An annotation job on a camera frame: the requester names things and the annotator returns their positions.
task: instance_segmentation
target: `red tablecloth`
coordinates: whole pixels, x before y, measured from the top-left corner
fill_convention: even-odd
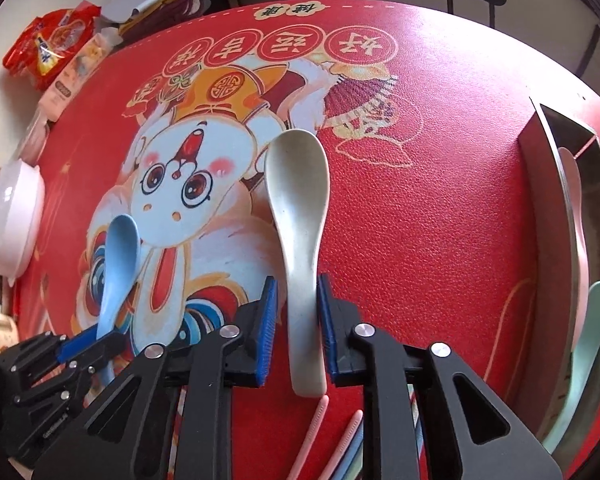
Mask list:
[[[511,400],[536,276],[516,143],[530,95],[600,136],[600,97],[579,79],[434,10],[280,2],[125,48],[68,107],[40,160],[47,194],[18,285],[22,335],[96,321],[104,236],[120,212],[136,218],[145,248],[118,318],[126,358],[229,320],[267,274],[283,276],[262,153],[293,125],[316,132],[330,162],[320,270],[336,295],[405,343],[448,342]],[[279,329],[267,386],[234,395],[237,480],[284,478],[315,407],[292,393]],[[303,479],[317,477],[361,403],[357,390],[330,394]],[[599,434],[600,417],[579,461]]]

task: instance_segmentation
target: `utensil holder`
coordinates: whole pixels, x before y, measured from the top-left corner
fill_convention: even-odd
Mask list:
[[[590,285],[600,280],[600,140],[586,124],[532,102],[536,113],[518,143],[536,217],[538,286],[525,371],[512,407],[542,441],[569,387],[580,279],[573,209],[558,148],[577,155]],[[599,406],[600,351],[571,424],[553,454],[563,471],[579,452]]]

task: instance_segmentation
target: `snack bag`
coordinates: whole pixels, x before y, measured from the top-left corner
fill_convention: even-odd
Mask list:
[[[82,2],[75,9],[36,17],[2,58],[2,65],[10,75],[29,75],[33,86],[45,90],[93,36],[99,15],[100,7]]]
[[[62,69],[38,102],[38,106],[50,121],[58,120],[82,85],[120,41],[121,38],[115,28],[104,28],[102,32],[87,41],[78,54]]]

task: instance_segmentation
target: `pink spoon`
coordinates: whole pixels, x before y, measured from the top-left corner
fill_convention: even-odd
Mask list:
[[[571,152],[566,148],[558,148],[558,154],[562,161],[562,168],[567,179],[571,208],[573,209],[573,222],[576,229],[576,254],[578,255],[578,301],[576,304],[576,319],[573,329],[573,341],[571,351],[576,347],[582,326],[587,313],[587,297],[589,294],[589,261],[587,259],[587,247],[584,241],[582,229],[582,183],[578,164]]]

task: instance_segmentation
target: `blue spoon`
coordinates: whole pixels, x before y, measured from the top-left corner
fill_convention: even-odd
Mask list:
[[[136,221],[129,215],[116,216],[107,229],[104,243],[104,291],[100,304],[100,317],[96,339],[111,332],[116,317],[138,277],[140,264],[140,236]],[[109,362],[100,373],[103,386],[115,377]]]

